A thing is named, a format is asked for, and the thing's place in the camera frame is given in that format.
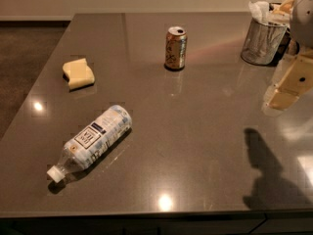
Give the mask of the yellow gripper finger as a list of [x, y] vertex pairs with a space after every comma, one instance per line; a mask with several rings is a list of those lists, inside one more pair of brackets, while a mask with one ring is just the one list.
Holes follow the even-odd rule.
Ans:
[[313, 53], [295, 55], [295, 60], [278, 84], [280, 92], [299, 97], [313, 88]]
[[279, 82], [294, 60], [295, 56], [285, 54], [277, 64], [271, 83], [263, 96], [262, 112], [266, 116], [279, 116], [298, 100], [296, 95], [278, 90]]

